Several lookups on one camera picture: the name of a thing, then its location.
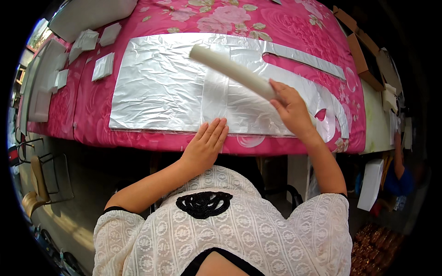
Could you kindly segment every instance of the blue shirt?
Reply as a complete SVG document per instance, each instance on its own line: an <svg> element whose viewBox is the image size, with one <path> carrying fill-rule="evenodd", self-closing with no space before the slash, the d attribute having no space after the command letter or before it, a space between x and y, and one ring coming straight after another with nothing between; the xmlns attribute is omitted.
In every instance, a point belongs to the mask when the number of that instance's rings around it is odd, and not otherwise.
<svg viewBox="0 0 442 276"><path fill-rule="evenodd" d="M391 162L388 168L387 176L385 177L384 190L392 193L395 196L407 196L414 189L414 179L409 170L405 168L404 174L400 179L397 179L394 172L394 161Z"/></svg>

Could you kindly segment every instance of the pink floral tablecloth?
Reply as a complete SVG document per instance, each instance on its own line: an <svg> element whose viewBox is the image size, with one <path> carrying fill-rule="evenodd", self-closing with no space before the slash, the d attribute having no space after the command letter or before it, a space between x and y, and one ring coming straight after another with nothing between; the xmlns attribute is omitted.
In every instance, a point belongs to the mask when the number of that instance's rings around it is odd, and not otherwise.
<svg viewBox="0 0 442 276"><path fill-rule="evenodd" d="M346 38L336 19L330 10L314 0L281 1L282 5L271 0L139 0L133 13L119 21L122 29L114 44L106 47L97 44L95 50L82 53L74 61L72 65L75 69L84 65L79 83L78 75L72 75L76 73L74 69L69 72L68 85L64 88L66 91L60 90L53 95L49 122L39 124L39 128L31 124L30 130L71 139L72 132L68 128L73 127L73 138L92 146L184 150L193 135L110 130L112 96L122 57L131 38L177 32L210 32L271 41L342 67L347 79L345 82L291 60L265 57L267 62L325 86L339 99L346 112L350 138L340 138L339 124L336 123L337 131L328 143L331 151L363 151L366 117L362 86ZM102 34L103 30L104 27L97 31ZM92 82L95 61L111 52L115 53L114 73ZM75 96L76 103L71 104ZM73 121L69 121L73 110ZM296 138L235 135L226 139L222 152L283 155L304 154L306 150Z"/></svg>

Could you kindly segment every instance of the plastic roll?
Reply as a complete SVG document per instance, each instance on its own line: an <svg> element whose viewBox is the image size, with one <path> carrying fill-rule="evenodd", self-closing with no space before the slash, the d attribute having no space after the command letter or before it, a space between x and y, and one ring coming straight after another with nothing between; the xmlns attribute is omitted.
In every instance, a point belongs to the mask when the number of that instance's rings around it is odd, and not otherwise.
<svg viewBox="0 0 442 276"><path fill-rule="evenodd" d="M197 60L214 70L234 79L235 81L243 84L248 89L252 90L256 94L260 95L267 101L271 99L277 99L281 103L284 103L283 99L276 95L270 83L261 78L257 74L253 73L250 69L236 64L235 62L227 59L226 57L212 52L207 48L204 48L198 44L192 47L190 52L190 58ZM316 125L315 118L309 113L310 120L313 125Z"/></svg>

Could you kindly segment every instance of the white lace blouse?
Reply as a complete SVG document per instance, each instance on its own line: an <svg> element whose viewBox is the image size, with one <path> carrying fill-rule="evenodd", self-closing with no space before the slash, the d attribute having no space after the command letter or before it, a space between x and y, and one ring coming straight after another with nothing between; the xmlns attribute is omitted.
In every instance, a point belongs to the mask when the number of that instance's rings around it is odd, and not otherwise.
<svg viewBox="0 0 442 276"><path fill-rule="evenodd" d="M195 219L178 197L203 191L233 195L229 208ZM352 242L348 201L322 194L286 220L239 173L213 166L172 192L146 220L125 211L102 215L94 230L93 275L181 275L202 251L222 248L264 275L348 275Z"/></svg>

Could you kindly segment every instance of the person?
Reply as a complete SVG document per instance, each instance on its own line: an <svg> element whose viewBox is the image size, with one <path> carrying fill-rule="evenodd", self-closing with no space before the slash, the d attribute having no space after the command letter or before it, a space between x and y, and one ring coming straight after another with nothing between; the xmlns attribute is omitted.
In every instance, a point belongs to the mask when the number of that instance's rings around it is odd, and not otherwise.
<svg viewBox="0 0 442 276"><path fill-rule="evenodd" d="M352 240L341 170L298 92L270 80L271 100L305 145L321 195L288 219L244 176L213 166L225 118L201 125L182 157L114 194L94 229L93 275L348 275ZM138 213L158 199L146 220Z"/></svg>
<svg viewBox="0 0 442 276"><path fill-rule="evenodd" d="M400 133L394 135L394 158L391 161L384 182L384 190L394 196L407 196L415 187L411 171L404 166Z"/></svg>

